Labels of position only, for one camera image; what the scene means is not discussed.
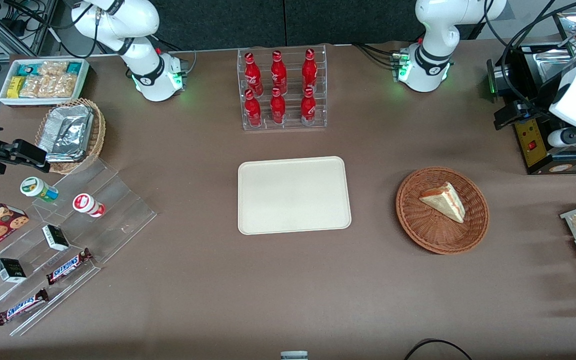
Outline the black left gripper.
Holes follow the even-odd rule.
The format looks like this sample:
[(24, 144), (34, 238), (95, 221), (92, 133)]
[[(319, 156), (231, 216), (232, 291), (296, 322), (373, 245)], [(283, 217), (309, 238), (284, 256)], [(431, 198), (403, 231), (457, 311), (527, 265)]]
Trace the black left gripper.
[(528, 121), (535, 120), (537, 125), (549, 127), (552, 117), (547, 110), (528, 98), (521, 98), (515, 101), (516, 105), (505, 105), (505, 107), (494, 112), (494, 129), (496, 131), (515, 123), (515, 126), (526, 125)]

